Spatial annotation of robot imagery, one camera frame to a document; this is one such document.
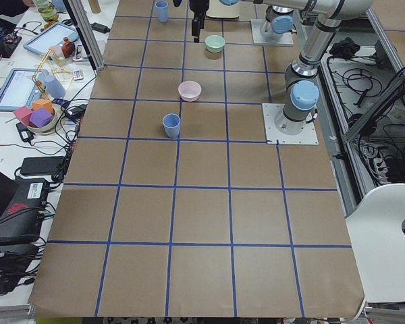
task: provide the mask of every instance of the blue cup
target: blue cup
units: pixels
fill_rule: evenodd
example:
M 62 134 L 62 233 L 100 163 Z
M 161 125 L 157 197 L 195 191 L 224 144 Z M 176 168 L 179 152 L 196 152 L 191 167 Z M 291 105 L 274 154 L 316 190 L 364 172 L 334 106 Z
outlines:
M 180 133 L 180 117 L 174 113 L 165 115 L 162 119 L 163 128 L 169 138 L 177 138 Z
M 157 1 L 155 4 L 157 10 L 157 19 L 160 22 L 168 21 L 168 2 L 162 0 Z

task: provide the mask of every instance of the black power adapter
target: black power adapter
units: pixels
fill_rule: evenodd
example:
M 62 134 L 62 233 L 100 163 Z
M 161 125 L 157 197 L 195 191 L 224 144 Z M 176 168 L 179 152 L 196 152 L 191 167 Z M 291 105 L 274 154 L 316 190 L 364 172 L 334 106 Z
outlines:
M 111 29 L 106 27 L 106 25 L 98 24 L 97 22 L 93 22 L 92 24 L 90 24 L 90 26 L 92 26 L 92 29 L 94 31 L 101 32 L 103 34 L 106 34 L 111 31 Z

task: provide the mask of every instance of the tablet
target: tablet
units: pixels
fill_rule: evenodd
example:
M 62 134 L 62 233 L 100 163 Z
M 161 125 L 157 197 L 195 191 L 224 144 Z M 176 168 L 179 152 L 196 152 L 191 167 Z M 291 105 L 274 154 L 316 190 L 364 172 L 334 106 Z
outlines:
M 38 55 L 45 54 L 51 46 L 63 44 L 63 38 L 68 37 L 71 42 L 78 39 L 78 33 L 72 27 L 56 22 L 39 35 L 24 44 L 24 48 Z
M 35 69 L 12 69 L 0 90 L 0 111 L 14 111 L 22 106 L 32 107 L 41 92 L 32 77 Z

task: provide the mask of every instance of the pink bowl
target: pink bowl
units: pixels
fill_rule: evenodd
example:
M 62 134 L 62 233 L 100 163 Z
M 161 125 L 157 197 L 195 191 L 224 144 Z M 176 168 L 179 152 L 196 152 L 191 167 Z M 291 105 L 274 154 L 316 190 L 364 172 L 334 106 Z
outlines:
M 178 86 L 178 93 L 185 101 L 195 101 L 201 94 L 201 86 L 195 81 L 185 81 Z

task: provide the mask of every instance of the purple cube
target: purple cube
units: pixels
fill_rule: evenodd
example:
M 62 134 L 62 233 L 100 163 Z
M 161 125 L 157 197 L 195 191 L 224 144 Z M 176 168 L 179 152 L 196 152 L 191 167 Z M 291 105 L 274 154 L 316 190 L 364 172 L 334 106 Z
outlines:
M 37 128 L 41 128 L 47 125 L 52 118 L 52 113 L 47 111 L 45 108 L 39 108 L 32 112 L 32 115 L 30 116 L 30 123 L 35 125 Z

